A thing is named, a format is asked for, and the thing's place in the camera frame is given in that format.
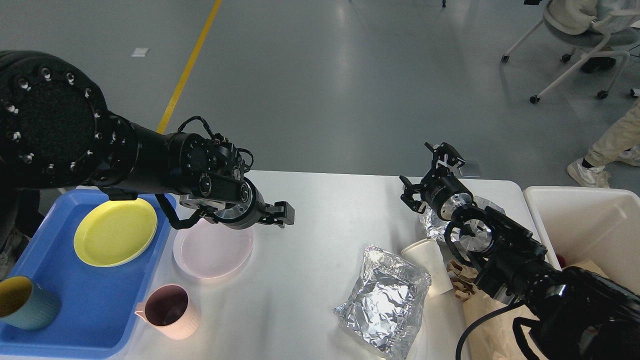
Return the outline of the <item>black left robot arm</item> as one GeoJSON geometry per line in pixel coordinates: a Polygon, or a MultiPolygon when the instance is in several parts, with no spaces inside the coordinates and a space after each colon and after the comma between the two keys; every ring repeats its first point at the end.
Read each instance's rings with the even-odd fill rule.
{"type": "Polygon", "coordinates": [[[99,86],[72,64],[39,51],[1,52],[1,227],[22,191],[98,187],[111,201],[153,194],[172,228],[199,220],[243,230],[292,225],[287,202],[266,203],[246,177],[244,154],[201,116],[207,137],[185,126],[160,134],[110,111],[99,86]]]}

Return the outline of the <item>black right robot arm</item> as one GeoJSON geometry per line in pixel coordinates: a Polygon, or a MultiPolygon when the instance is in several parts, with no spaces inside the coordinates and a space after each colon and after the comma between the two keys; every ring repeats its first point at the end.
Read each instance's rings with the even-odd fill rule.
{"type": "Polygon", "coordinates": [[[423,214],[430,208],[446,222],[443,238],[451,254],[478,271],[478,289],[503,303],[467,326],[455,358],[461,358],[466,339],[478,326],[526,306],[535,319],[515,317],[512,332],[528,360],[537,355],[523,327],[549,360],[637,360],[639,296],[587,269],[555,269],[546,261],[546,246],[528,228],[493,207],[478,207],[455,177],[454,170],[466,162],[454,146],[425,146],[432,153],[430,170],[416,184],[400,176],[400,198],[412,211],[423,214]]]}

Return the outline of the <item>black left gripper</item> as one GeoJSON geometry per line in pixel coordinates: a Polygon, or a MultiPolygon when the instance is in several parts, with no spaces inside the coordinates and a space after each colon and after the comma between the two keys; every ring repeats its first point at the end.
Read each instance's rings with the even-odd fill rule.
{"type": "Polygon", "coordinates": [[[295,208],[286,201],[265,203],[263,195],[254,183],[245,178],[248,189],[246,202],[234,203],[231,208],[215,210],[210,214],[214,223],[220,223],[233,230],[244,230],[260,221],[263,225],[276,225],[283,229],[295,223],[295,208]]]}

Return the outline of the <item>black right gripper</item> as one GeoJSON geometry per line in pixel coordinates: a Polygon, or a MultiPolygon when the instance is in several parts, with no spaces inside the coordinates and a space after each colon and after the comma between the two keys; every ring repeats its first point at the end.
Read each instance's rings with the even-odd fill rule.
{"type": "Polygon", "coordinates": [[[424,145],[432,153],[430,170],[418,183],[400,175],[403,185],[400,200],[416,214],[425,214],[429,205],[441,220],[450,221],[457,208],[474,202],[473,194],[454,175],[455,169],[464,166],[466,160],[447,142],[439,145],[425,142],[424,145]]]}

